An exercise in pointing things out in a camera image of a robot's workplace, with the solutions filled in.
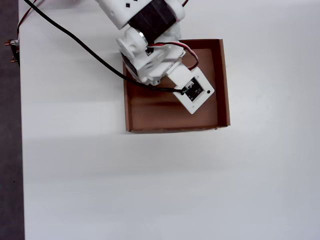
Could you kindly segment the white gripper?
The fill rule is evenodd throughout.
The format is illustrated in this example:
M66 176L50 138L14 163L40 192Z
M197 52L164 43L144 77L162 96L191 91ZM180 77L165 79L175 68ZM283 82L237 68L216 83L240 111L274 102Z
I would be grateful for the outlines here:
M167 72L182 62L183 48L154 48L150 55L139 56L139 82L158 86Z

